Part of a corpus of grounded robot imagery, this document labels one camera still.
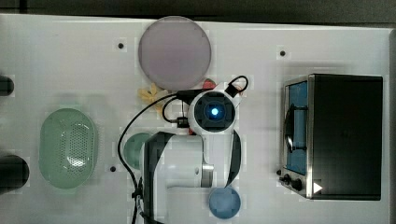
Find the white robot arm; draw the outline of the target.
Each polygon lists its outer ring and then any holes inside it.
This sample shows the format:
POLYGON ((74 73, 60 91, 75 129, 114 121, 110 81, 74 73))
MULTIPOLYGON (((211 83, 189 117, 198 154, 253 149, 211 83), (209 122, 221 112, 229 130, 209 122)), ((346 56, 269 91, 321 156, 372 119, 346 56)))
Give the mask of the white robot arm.
POLYGON ((226 188, 237 177, 242 144, 234 128, 241 90, 231 83, 214 89, 178 91, 189 106, 192 135, 157 132, 141 150, 144 224, 165 224, 170 188, 226 188))

